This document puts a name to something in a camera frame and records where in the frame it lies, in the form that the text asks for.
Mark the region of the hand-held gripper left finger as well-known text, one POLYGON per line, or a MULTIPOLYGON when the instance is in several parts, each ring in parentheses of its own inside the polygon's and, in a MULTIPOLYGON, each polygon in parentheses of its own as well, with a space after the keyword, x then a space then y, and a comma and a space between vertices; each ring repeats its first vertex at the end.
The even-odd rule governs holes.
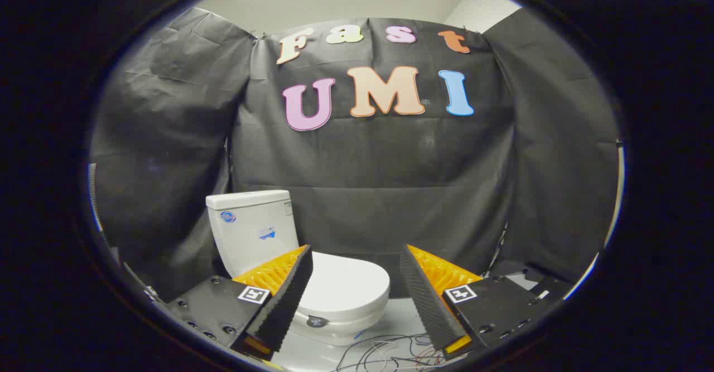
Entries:
POLYGON ((230 351, 270 361, 313 273, 303 245, 235 278, 211 276, 168 303, 184 325, 230 351))

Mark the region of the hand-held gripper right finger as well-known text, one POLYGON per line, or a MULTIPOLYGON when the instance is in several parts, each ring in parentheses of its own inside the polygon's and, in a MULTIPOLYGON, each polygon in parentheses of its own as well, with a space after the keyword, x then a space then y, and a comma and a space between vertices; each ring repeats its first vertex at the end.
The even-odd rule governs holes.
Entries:
POLYGON ((550 281, 527 289, 506 276, 483 278, 412 245, 400 270, 433 348, 448 360, 513 338, 553 302, 550 281))

